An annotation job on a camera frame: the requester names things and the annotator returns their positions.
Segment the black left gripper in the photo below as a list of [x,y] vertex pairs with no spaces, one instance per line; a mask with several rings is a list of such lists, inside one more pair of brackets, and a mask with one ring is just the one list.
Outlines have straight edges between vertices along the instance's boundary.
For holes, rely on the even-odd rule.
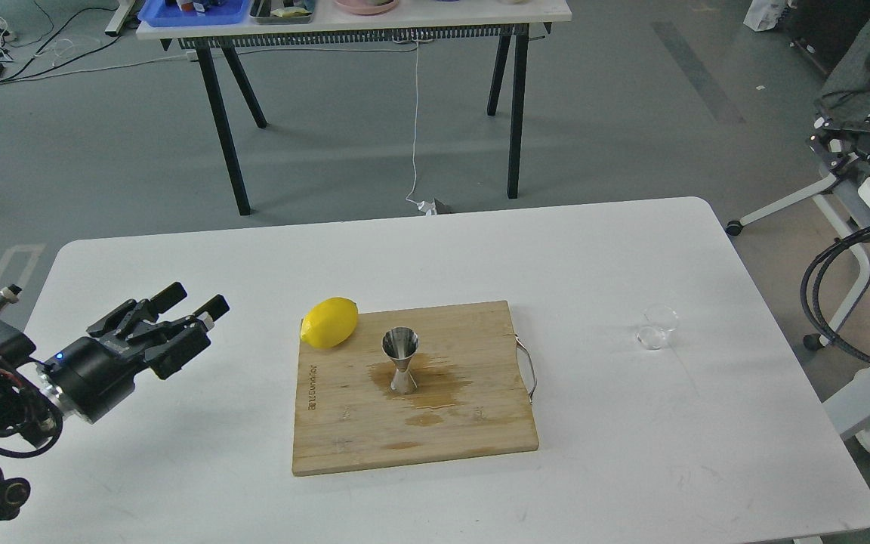
[[187,297],[173,282],[151,298],[128,299],[78,338],[39,363],[39,376],[66,413],[95,423],[130,396],[135,378],[149,369],[161,380],[177,374],[210,344],[208,331],[230,311],[217,294],[189,316],[158,323]]

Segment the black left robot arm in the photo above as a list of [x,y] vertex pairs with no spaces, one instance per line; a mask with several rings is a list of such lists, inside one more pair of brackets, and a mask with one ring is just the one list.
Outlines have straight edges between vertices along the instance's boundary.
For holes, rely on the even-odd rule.
[[[20,293],[15,285],[1,289],[0,313]],[[201,354],[210,345],[208,331],[230,307],[217,294],[189,316],[160,320],[186,296],[176,282],[150,298],[121,303],[83,337],[35,363],[37,385],[20,371],[34,361],[35,344],[0,320],[0,456],[45,454],[57,444],[66,418],[95,423],[134,392],[145,369],[168,379]],[[17,517],[30,495],[27,479],[7,478],[0,468],[0,522]]]

